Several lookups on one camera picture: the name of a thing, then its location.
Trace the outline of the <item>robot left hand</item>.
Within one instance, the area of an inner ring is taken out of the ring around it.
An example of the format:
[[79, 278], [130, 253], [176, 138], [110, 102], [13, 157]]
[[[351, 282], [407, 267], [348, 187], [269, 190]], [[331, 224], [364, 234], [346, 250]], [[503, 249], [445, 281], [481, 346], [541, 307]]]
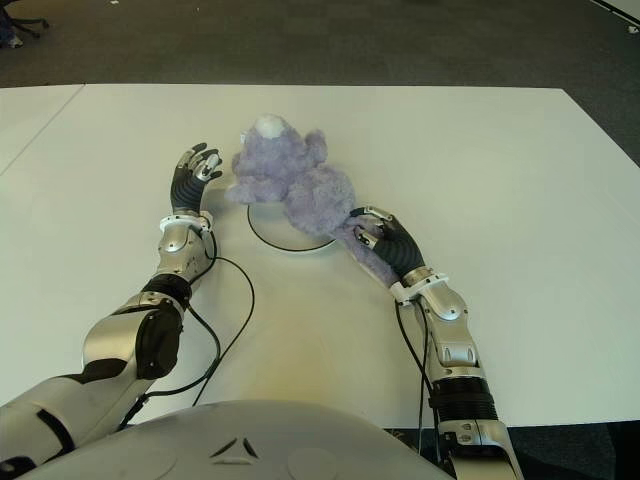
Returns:
[[194, 145], [180, 157], [170, 186], [174, 214], [197, 216], [200, 213], [205, 188], [222, 176], [221, 164], [219, 151], [208, 149], [206, 143]]

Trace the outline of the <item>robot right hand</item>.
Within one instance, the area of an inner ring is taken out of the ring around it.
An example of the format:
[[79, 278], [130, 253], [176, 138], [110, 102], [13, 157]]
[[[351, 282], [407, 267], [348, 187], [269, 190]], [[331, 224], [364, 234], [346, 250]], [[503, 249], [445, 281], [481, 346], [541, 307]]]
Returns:
[[403, 286], [412, 286], [428, 276], [420, 248], [396, 216], [374, 206], [359, 207], [350, 217], [362, 221], [374, 219], [370, 229], [354, 227], [354, 235], [373, 255], [387, 265]]

